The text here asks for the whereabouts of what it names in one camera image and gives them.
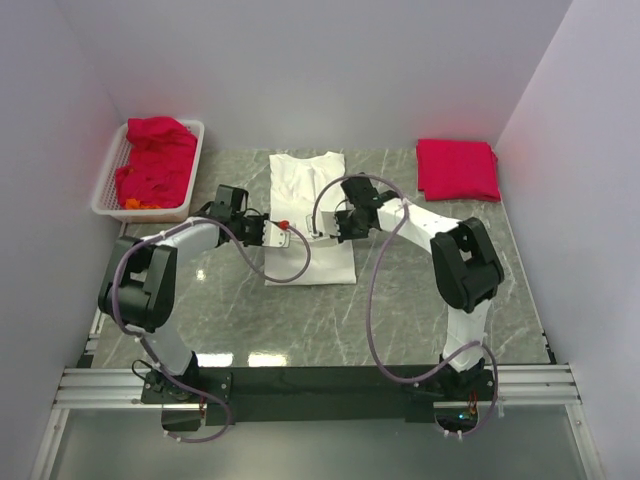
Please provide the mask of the white t shirt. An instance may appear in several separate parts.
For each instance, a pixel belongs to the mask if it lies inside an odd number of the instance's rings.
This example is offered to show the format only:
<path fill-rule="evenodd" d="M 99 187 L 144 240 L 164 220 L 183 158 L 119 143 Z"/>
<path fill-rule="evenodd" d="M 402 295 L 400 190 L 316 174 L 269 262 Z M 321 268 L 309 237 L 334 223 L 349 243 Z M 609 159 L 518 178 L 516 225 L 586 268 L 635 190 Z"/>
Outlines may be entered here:
<path fill-rule="evenodd" d="M 318 227 L 323 225 L 324 212 L 346 208 L 346 197 L 339 185 L 333 185 L 325 194 L 321 192 L 330 181 L 345 174 L 344 156 L 327 152 L 299 159 L 288 154 L 272 154 L 269 166 L 271 219 L 287 221 L 307 241 L 303 242 L 293 233 L 288 247 L 266 249 L 264 273 L 275 279 L 299 274 L 291 285 L 354 285 L 357 279 L 352 243 L 315 238 L 310 224 L 316 201 L 320 202 L 316 215 Z"/>

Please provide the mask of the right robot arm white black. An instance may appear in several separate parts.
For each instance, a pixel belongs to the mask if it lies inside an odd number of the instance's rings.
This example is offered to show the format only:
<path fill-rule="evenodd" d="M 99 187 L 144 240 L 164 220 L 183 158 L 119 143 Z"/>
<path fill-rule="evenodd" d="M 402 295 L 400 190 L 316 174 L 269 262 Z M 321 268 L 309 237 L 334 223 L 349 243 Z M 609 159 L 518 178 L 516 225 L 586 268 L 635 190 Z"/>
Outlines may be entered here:
<path fill-rule="evenodd" d="M 498 381 L 495 354 L 485 343 L 488 310 L 504 269 L 484 223 L 470 217 L 456 220 L 435 214 L 410 202 L 392 182 L 365 173 L 344 175 L 336 180 L 356 221 L 338 216 L 340 240 L 363 238 L 371 229 L 389 234 L 370 277 L 365 310 L 365 332 L 374 364 L 381 374 L 397 384 L 421 384 L 439 374 L 444 395 L 460 399 L 474 386 L 472 372 L 491 359 L 493 381 Z M 447 337 L 440 362 L 414 377 L 400 377 L 382 362 L 375 347 L 372 327 L 373 296 L 384 254 L 396 237 L 402 237 L 431 255 L 437 291 L 447 305 Z"/>

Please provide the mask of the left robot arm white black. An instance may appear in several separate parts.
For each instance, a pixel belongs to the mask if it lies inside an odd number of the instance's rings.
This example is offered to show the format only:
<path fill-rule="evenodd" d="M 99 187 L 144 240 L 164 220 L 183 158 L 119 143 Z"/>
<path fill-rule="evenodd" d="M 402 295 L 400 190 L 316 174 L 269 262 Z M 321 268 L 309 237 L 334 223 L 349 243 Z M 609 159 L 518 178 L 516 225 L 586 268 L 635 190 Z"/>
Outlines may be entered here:
<path fill-rule="evenodd" d="M 149 389 L 176 402 L 201 395 L 200 367 L 170 317 L 178 267 L 228 242 L 262 246 L 270 216 L 246 205 L 248 192 L 220 186 L 215 198 L 164 233 L 116 240 L 98 294 L 99 310 L 137 340 L 147 357 Z"/>

